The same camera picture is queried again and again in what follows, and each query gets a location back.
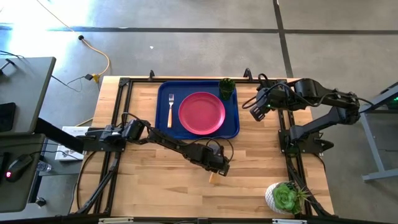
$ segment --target white box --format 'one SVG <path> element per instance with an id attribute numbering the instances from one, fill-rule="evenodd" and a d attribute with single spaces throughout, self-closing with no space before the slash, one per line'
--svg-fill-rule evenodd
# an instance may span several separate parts
<path id="1" fill-rule="evenodd" d="M 82 136 L 85 135 L 89 127 L 70 127 L 70 126 L 64 126 L 62 127 L 62 131 L 65 131 L 66 133 L 76 137 L 76 136 Z M 65 146 L 58 146 L 57 151 L 62 151 L 67 155 L 74 156 L 78 158 L 79 160 L 83 160 L 83 155 L 75 152 L 71 149 L 68 149 Z M 76 159 L 70 156 L 65 155 L 62 152 L 57 152 L 55 155 L 55 160 L 56 161 L 75 161 Z"/>

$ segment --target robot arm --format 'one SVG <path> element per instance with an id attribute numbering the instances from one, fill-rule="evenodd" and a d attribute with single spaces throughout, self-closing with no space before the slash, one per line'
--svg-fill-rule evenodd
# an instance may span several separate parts
<path id="1" fill-rule="evenodd" d="M 256 121 L 265 118 L 270 110 L 304 110 L 307 106 L 332 106 L 328 114 L 304 126 L 290 128 L 290 140 L 298 141 L 335 124 L 354 124 L 359 119 L 359 101 L 352 93 L 327 89 L 317 81 L 303 78 L 290 83 L 278 83 L 257 88 L 256 102 L 250 113 Z"/>
<path id="2" fill-rule="evenodd" d="M 148 136 L 141 139 L 145 128 L 147 128 Z M 140 145 L 160 144 L 180 153 L 186 160 L 207 171 L 226 176 L 229 170 L 229 159 L 224 156 L 223 146 L 219 144 L 207 146 L 195 142 L 185 143 L 151 127 L 148 121 L 141 119 L 130 120 L 123 128 L 114 128 L 112 125 L 108 125 L 99 140 L 110 144 L 120 140 Z"/>

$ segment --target potted plant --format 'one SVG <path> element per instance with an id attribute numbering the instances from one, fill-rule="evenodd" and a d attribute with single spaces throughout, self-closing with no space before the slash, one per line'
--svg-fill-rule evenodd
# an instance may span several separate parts
<path id="1" fill-rule="evenodd" d="M 266 202 L 274 212 L 295 215 L 302 211 L 306 193 L 293 182 L 279 182 L 267 188 Z"/>
<path id="2" fill-rule="evenodd" d="M 220 89 L 220 98 L 222 100 L 229 100 L 235 90 L 235 82 L 230 78 L 223 78 L 220 80 L 218 88 Z"/>

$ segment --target wire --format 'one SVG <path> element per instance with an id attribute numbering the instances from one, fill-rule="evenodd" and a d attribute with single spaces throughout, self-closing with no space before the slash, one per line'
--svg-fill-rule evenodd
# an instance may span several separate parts
<path id="1" fill-rule="evenodd" d="M 79 80 L 79 81 L 80 81 L 80 90 L 79 90 L 79 92 L 81 92 L 81 91 L 83 90 L 83 84 L 81 83 L 81 79 L 82 79 L 82 78 L 84 78 L 84 76 L 79 77 L 79 78 L 75 78 L 74 80 L 69 81 L 69 82 L 67 83 L 67 86 L 69 86 L 69 84 L 73 83 L 74 81 Z"/>
<path id="2" fill-rule="evenodd" d="M 93 133 L 93 132 L 99 132 L 99 131 L 104 131 L 104 132 L 112 132 L 111 130 L 105 130 L 105 129 L 101 129 L 101 130 L 92 130 L 92 131 L 87 131 L 85 134 L 87 134 L 87 133 Z"/>
<path id="3" fill-rule="evenodd" d="M 266 84 L 265 85 L 264 85 L 264 82 L 261 81 L 261 77 L 264 77 L 266 79 Z M 271 87 L 271 84 L 269 83 L 269 80 L 268 80 L 268 77 L 266 76 L 266 74 L 264 74 L 264 73 L 259 74 L 258 80 L 259 80 L 261 86 L 267 87 L 267 88 Z"/>
<path id="4" fill-rule="evenodd" d="M 363 112 L 367 112 L 371 109 L 373 109 L 374 103 L 370 102 L 369 100 L 365 100 L 364 98 L 360 98 L 360 97 L 356 97 L 357 100 L 361 100 L 363 102 L 369 103 L 371 105 L 371 107 L 369 107 L 368 109 L 362 110 L 359 113 L 363 113 Z"/>
<path id="5" fill-rule="evenodd" d="M 77 181 L 75 183 L 75 185 L 73 186 L 73 190 L 72 190 L 72 201 L 70 202 L 70 206 L 69 206 L 69 212 L 72 209 L 72 205 L 73 205 L 73 201 L 75 199 L 75 190 L 76 190 L 76 186 L 77 186 Z"/>
<path id="6" fill-rule="evenodd" d="M 323 96 L 320 98 L 320 100 L 319 100 L 318 103 L 311 103 L 311 102 L 309 102 L 308 100 L 306 100 L 305 98 L 303 98 L 302 96 L 298 95 L 296 92 L 294 92 L 294 91 L 293 91 L 288 85 L 286 85 L 285 83 L 277 83 L 277 84 L 271 86 L 270 88 L 268 88 L 268 89 L 261 95 L 261 97 L 260 97 L 258 100 L 256 100 L 254 103 L 252 103 L 251 105 L 246 106 L 250 101 L 252 101 L 253 99 L 255 99 L 256 96 L 254 96 L 254 97 L 250 98 L 249 100 L 247 100 L 246 102 L 244 102 L 243 105 L 242 105 L 242 109 L 248 109 L 248 108 L 254 106 L 254 105 L 255 105 L 256 103 L 258 103 L 261 99 L 263 99 L 266 95 L 268 95 L 268 93 L 269 93 L 272 89 L 276 88 L 277 86 L 282 86 L 282 87 L 284 87 L 287 91 L 291 92 L 291 94 L 295 95 L 298 99 L 300 99 L 301 101 L 303 101 L 304 103 L 306 103 L 307 105 L 312 106 L 312 107 L 318 107 L 318 106 L 320 106 L 320 105 L 322 104 L 322 101 L 325 99 L 326 96 L 328 96 L 328 95 L 334 95 L 334 93 L 327 93 L 327 94 L 323 95 Z"/>
<path id="7" fill-rule="evenodd" d="M 8 145 L 8 146 L 1 146 L 2 148 L 4 147 L 16 147 L 16 146 L 29 146 L 29 145 L 33 145 L 33 144 L 41 144 L 41 145 L 54 145 L 54 146 L 59 146 L 59 144 L 55 144 L 55 143 L 37 143 L 37 142 L 32 142 L 32 143 L 22 143 L 22 144 L 12 144 L 12 145 Z"/>
<path id="8" fill-rule="evenodd" d="M 81 170 L 79 173 L 79 177 L 77 178 L 77 190 L 76 190 L 76 204 L 77 204 L 77 209 L 80 209 L 80 201 L 79 201 L 79 188 L 80 188 L 80 179 L 81 175 L 83 174 L 83 171 L 87 165 L 87 162 L 91 159 L 92 156 L 94 156 L 96 151 L 92 152 L 86 159 L 86 161 L 83 162 L 83 165 L 81 166 Z"/>
<path id="9" fill-rule="evenodd" d="M 62 82 L 61 80 L 59 80 L 57 77 L 55 77 L 55 76 L 53 76 L 53 75 L 51 75 L 51 77 L 53 77 L 56 81 L 60 82 L 62 85 L 68 87 L 68 88 L 71 89 L 71 90 L 75 90 L 75 91 L 78 92 L 78 93 L 81 92 L 81 90 L 83 89 L 83 85 L 81 84 L 81 78 L 84 78 L 84 77 L 76 78 L 76 79 L 74 79 L 74 80 L 68 82 L 68 84 L 69 84 L 69 83 L 71 83 L 71 82 L 74 82 L 74 81 L 80 79 L 80 85 L 81 85 L 81 89 L 80 89 L 80 90 L 77 90 L 77 89 L 75 89 L 75 88 L 72 88 L 72 87 L 68 86 L 68 84 L 65 84 L 64 82 Z"/>
<path id="10" fill-rule="evenodd" d="M 232 154 L 231 154 L 231 157 L 228 160 L 228 162 L 231 162 L 232 158 L 234 157 L 234 146 L 232 145 L 231 141 L 229 139 L 227 139 L 227 138 L 224 138 L 224 137 L 217 137 L 217 138 L 221 138 L 221 139 L 224 139 L 224 140 L 228 141 L 229 145 L 231 146 Z"/>
<path id="11" fill-rule="evenodd" d="M 323 161 L 323 159 L 316 153 L 313 153 L 314 156 L 316 156 L 319 161 L 321 161 L 322 165 L 323 165 L 323 170 L 326 172 L 326 166 L 325 166 L 325 162 Z"/>
<path id="12" fill-rule="evenodd" d="M 81 159 L 76 158 L 75 156 L 71 156 L 69 154 L 66 154 L 65 152 L 63 152 L 61 150 L 57 150 L 57 151 L 35 151 L 35 152 L 30 153 L 29 155 L 32 155 L 32 154 L 35 154 L 35 153 L 40 153 L 40 152 L 62 152 L 62 154 L 64 154 L 65 156 L 70 156 L 70 157 L 72 157 L 72 158 L 74 158 L 74 159 L 76 159 L 78 161 L 81 160 Z"/>
<path id="13" fill-rule="evenodd" d="M 151 127 L 150 125 L 148 125 L 148 124 L 142 122 L 141 119 L 139 119 L 136 115 L 134 115 L 134 114 L 132 114 L 132 113 L 123 112 L 123 113 L 122 113 L 122 123 L 123 123 L 123 115 L 124 115 L 124 114 L 130 115 L 130 116 L 136 118 L 137 121 L 140 121 L 145 127 L 147 127 L 148 132 L 149 132 L 149 130 L 151 130 L 153 133 L 155 133 L 156 135 L 158 135 L 157 132 L 155 132 L 155 131 L 152 130 L 153 127 Z M 228 160 L 228 162 L 230 162 L 230 161 L 232 160 L 233 156 L 234 156 L 234 147 L 233 147 L 231 141 L 229 141 L 229 139 L 226 139 L 225 137 L 215 137 L 215 138 L 221 138 L 221 139 L 225 139 L 225 140 L 228 141 L 229 145 L 231 146 L 231 150 L 232 150 L 232 155 L 231 155 L 231 157 L 230 157 L 229 160 Z M 200 139 L 194 140 L 193 142 L 186 143 L 186 144 L 182 144 L 182 145 L 183 145 L 183 146 L 189 146 L 189 145 L 191 145 L 191 144 L 193 144 L 193 143 L 195 143 L 195 142 L 197 142 L 197 141 L 209 139 L 209 141 L 207 142 L 207 144 L 208 144 L 210 141 L 214 141 L 215 143 L 217 143 L 218 147 L 221 148 L 221 144 L 220 144 L 215 138 L 211 138 L 211 137 L 202 137 L 202 138 L 200 138 Z"/>
<path id="14" fill-rule="evenodd" d="M 90 118 L 90 119 L 88 119 L 88 120 L 86 120 L 86 121 L 83 121 L 82 123 L 76 125 L 76 127 L 79 127 L 79 126 L 82 126 L 83 124 L 89 123 L 89 122 L 92 121 L 93 119 L 94 119 L 94 118 Z"/>
<path id="15" fill-rule="evenodd" d="M 17 57 L 17 58 L 19 58 L 19 57 L 23 57 L 23 58 L 25 58 L 24 56 L 22 56 L 22 55 L 16 55 L 16 54 L 12 54 L 12 53 L 10 53 L 10 52 L 6 52 L 6 51 L 3 51 L 3 50 L 0 50 L 0 52 L 2 52 L 3 54 L 1 54 L 1 55 L 10 55 L 10 56 L 15 56 L 15 57 Z"/>
<path id="16" fill-rule="evenodd" d="M 179 222 L 176 222 L 176 223 L 174 223 L 174 224 L 180 224 L 180 223 L 196 223 L 196 221 L 194 221 L 194 220 L 184 220 L 184 221 L 179 221 Z"/>
<path id="17" fill-rule="evenodd" d="M 51 15 L 53 15 L 54 18 L 56 18 L 58 21 L 60 21 L 65 27 L 67 27 L 70 31 L 72 31 L 73 33 L 75 33 L 76 35 L 78 35 L 70 26 L 68 26 L 66 23 L 62 22 L 61 19 L 59 19 L 54 13 L 52 13 L 49 9 L 47 9 L 39 0 L 36 0 L 36 1 L 37 1 L 47 12 L 49 12 Z M 106 58 L 106 60 L 108 61 L 108 64 L 107 64 L 106 68 L 105 68 L 101 73 L 98 74 L 98 77 L 102 76 L 102 74 L 104 74 L 104 73 L 108 70 L 109 65 L 111 64 L 111 61 L 110 61 L 109 57 L 108 57 L 104 52 L 102 52 L 102 51 L 100 51 L 100 50 L 94 48 L 93 46 L 91 46 L 91 45 L 84 39 L 83 36 L 81 36 L 81 35 L 78 35 L 78 36 L 79 36 L 79 40 L 83 41 L 83 43 L 85 43 L 85 44 L 87 45 L 87 47 L 89 47 L 91 50 L 94 50 L 95 52 L 97 52 L 97 53 L 103 55 L 103 56 Z"/>

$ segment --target succulent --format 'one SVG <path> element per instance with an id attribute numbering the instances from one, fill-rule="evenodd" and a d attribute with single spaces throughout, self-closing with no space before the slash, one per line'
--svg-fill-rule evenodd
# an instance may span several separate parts
<path id="1" fill-rule="evenodd" d="M 308 197 L 306 191 L 296 188 L 292 182 L 279 184 L 272 195 L 277 208 L 294 215 L 301 212 L 304 200 Z"/>
<path id="2" fill-rule="evenodd" d="M 224 91 L 233 91 L 235 88 L 235 82 L 230 78 L 223 78 L 220 80 L 220 88 Z"/>
<path id="3" fill-rule="evenodd" d="M 228 100 L 235 89 L 235 82 L 230 78 L 223 78 L 218 84 L 220 89 L 220 97 L 222 100 Z"/>

